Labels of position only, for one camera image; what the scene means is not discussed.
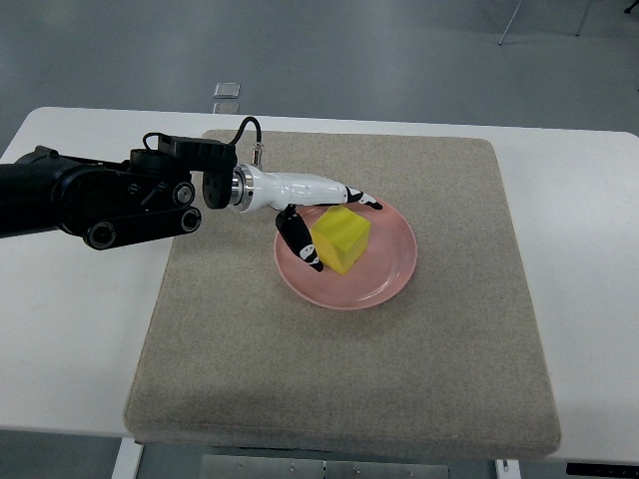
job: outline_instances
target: white table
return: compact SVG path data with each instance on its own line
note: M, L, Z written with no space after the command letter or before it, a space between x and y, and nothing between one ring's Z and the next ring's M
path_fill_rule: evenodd
M44 108L29 115L1 161L13 163L44 145L62 155L120 162L141 147L147 132L198 137L210 129L236 129L241 119ZM638 138L260 120L265 130L490 141L559 412L562 442L551 457L639 461ZM129 435L122 412L170 246L163 239L97 252L61 232L0 239L0 428Z

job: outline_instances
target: chair leg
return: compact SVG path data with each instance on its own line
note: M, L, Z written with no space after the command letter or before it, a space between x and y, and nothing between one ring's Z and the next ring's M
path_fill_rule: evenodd
M510 25L512 25L512 21L517 16L517 12L519 11L519 7L521 7L522 3L523 3L523 0L519 0L519 5L517 5L517 8L515 8L515 13L512 14L512 18L508 22L508 26L506 27L506 30L503 32L503 35L501 36L501 40L499 40L499 43L497 45L501 45L501 43L503 42L503 39L506 38L506 35L508 34L508 30L510 30Z
M581 35L581 29L583 28L583 24L586 23L586 18L588 18L588 14L590 13L590 8L592 7L592 3L594 0L588 0L588 5L586 5L586 11L583 12L583 17L581 17L581 22L579 22L579 28L577 29L577 37Z

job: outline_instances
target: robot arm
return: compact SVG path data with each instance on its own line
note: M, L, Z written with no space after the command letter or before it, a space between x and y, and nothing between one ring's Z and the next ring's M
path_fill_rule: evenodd
M248 122L258 142L252 165L238 165L235 144ZM191 206L191 172L204 172L207 207L248 213L281 211L276 226L294 254L322 270L311 234L296 206L359 202L381 205L363 192L317 175L264 173L261 129L247 117L228 144L150 133L145 148L122 163L63 157L37 147L14 165L0 165L0 238L60 229L94 249L194 232L202 215ZM158 137L158 148L147 139Z

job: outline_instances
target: screw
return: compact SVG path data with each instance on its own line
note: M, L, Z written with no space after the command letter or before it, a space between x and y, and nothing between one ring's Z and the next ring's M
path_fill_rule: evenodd
M185 205L193 197L193 190L188 185L181 185L176 188L176 202Z

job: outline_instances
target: pink plate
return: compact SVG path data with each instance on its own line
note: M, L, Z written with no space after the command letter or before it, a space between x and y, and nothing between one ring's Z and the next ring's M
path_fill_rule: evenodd
M379 202L381 211L347 205L371 225L368 248L345 275L327 266L315 271L291 252L280 234L276 236L276 264L293 291L319 306L346 310L378 305L401 291L417 264L417 241L401 213ZM326 207L298 208L309 229L325 211Z

